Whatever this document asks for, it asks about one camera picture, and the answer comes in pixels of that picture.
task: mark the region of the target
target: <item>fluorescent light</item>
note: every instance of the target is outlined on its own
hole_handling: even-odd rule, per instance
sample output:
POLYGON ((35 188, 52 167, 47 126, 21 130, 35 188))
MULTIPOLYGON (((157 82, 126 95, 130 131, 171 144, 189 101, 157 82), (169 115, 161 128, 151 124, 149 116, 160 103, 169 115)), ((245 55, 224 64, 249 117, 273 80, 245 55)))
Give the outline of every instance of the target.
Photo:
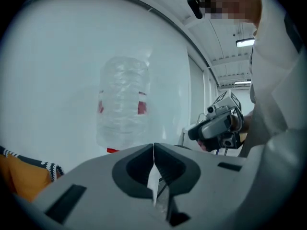
POLYGON ((238 48, 245 47, 245 46, 251 46, 251 45, 254 45, 254 42, 255 42, 254 38, 238 40, 238 41, 236 41, 236 46, 238 48))
POLYGON ((241 82, 235 82, 235 84, 250 84, 251 81, 241 81, 241 82))

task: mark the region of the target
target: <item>ceiling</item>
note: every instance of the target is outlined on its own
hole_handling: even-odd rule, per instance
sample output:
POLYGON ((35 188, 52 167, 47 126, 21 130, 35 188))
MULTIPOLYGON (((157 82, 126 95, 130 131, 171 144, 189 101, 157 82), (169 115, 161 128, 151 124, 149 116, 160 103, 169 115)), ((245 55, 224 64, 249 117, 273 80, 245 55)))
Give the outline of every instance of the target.
POLYGON ((252 46, 237 48, 236 40, 251 38, 255 27, 247 23, 197 19, 187 0, 141 0, 173 21, 194 42, 208 62, 219 88, 233 88, 235 81, 250 80, 248 57, 252 46))

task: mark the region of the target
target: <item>black rectangular slot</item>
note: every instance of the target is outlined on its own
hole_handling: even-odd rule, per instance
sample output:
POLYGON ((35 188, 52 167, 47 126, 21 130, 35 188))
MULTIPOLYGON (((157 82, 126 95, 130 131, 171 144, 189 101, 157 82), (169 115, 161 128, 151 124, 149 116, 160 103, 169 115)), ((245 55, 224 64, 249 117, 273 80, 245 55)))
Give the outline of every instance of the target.
POLYGON ((217 166, 222 167, 224 169, 237 171, 237 172, 239 172, 242 168, 242 166, 240 165, 235 165, 235 164, 230 164, 230 163, 225 163, 225 162, 221 162, 217 166))
POLYGON ((86 187, 80 185, 71 185, 69 189, 50 207, 45 213, 51 219, 63 224, 64 220, 76 206, 86 187))

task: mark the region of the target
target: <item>transparent plastic bottle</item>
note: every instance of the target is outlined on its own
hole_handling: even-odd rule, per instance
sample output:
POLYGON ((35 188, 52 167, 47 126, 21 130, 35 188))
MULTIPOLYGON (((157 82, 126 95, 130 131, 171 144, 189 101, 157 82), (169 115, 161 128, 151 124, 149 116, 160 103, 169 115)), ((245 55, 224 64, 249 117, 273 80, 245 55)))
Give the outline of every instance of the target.
POLYGON ((129 57, 114 57, 100 71, 96 140, 123 150, 140 145, 147 126, 148 67, 129 57))

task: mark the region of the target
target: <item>ceiling light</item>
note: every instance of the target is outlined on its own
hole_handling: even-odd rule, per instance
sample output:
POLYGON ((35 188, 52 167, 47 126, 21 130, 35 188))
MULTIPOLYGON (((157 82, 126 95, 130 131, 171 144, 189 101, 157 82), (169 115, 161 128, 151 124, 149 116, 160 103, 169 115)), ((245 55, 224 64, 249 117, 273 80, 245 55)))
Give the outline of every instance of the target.
POLYGON ((251 81, 241 81, 241 82, 235 82, 235 84, 250 84, 251 81))
POLYGON ((254 41, 255 41, 254 38, 247 38, 247 39, 243 39, 243 40, 237 40, 236 41, 236 46, 238 48, 245 47, 245 46, 251 46, 251 45, 254 45, 254 41))

